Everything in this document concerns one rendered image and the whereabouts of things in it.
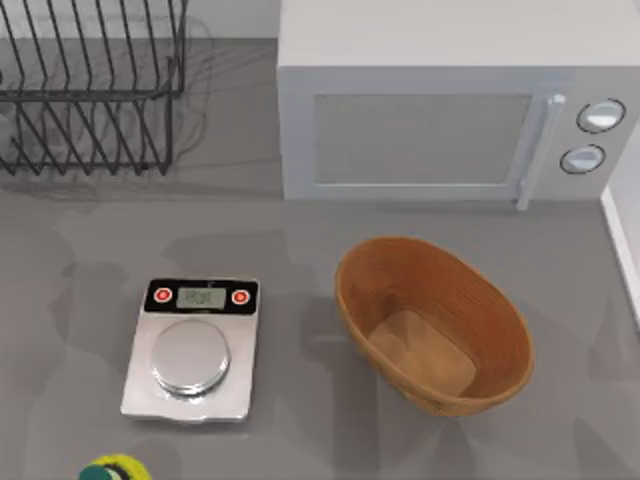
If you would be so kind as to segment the brown woven basket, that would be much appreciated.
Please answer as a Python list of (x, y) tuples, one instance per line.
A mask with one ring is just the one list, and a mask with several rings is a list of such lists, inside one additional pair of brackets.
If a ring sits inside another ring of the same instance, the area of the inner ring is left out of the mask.
[(531, 380), (535, 348), (525, 318), (484, 275), (433, 243), (363, 241), (340, 260), (334, 292), (371, 367), (433, 415), (482, 413)]

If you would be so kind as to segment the large microwave knob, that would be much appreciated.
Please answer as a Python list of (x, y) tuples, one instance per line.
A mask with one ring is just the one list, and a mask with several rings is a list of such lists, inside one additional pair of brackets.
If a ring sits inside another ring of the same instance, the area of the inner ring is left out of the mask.
[(600, 134), (619, 125), (626, 115), (625, 105), (617, 100), (606, 100), (585, 105), (577, 115), (577, 126), (589, 134)]

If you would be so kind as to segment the silver kitchen scale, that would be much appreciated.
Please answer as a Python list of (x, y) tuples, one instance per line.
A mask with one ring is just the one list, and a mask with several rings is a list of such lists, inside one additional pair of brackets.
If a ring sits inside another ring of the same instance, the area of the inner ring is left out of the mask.
[(155, 278), (139, 310), (120, 411), (183, 424), (250, 412), (260, 284), (252, 278)]

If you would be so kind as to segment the pale microwave oven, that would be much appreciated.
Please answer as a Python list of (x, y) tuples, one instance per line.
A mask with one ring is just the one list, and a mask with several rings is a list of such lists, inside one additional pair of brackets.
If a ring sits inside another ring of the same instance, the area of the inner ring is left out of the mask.
[[(592, 200), (640, 121), (640, 0), (281, 0), (277, 91), (289, 200), (516, 205), (555, 93), (531, 202)], [(608, 98), (622, 122), (582, 131)], [(589, 144), (603, 164), (565, 173)]]

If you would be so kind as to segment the small microwave knob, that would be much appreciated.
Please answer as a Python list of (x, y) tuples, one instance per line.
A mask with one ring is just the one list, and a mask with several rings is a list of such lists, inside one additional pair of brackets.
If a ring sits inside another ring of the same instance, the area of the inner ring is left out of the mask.
[(565, 152), (560, 167), (567, 174), (582, 175), (597, 170), (605, 160), (606, 152), (598, 145), (589, 144)]

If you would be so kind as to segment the yellow and green bottle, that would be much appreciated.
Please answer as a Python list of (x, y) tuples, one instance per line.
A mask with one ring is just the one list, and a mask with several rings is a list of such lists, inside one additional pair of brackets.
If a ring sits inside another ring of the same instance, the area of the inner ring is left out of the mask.
[(130, 455), (110, 454), (87, 464), (76, 480), (152, 480), (146, 466)]

